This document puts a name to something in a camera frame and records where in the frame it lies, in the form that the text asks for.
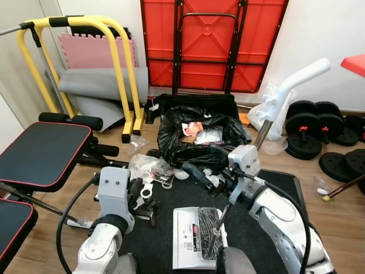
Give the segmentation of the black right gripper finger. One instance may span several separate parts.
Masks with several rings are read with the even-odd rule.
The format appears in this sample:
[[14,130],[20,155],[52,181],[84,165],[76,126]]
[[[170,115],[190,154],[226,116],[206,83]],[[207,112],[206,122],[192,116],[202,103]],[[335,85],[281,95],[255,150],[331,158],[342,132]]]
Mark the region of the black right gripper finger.
[[196,181],[196,185],[203,188],[203,190],[211,191],[216,188],[216,185],[212,183],[204,173],[191,163],[182,163],[182,169],[188,173]]

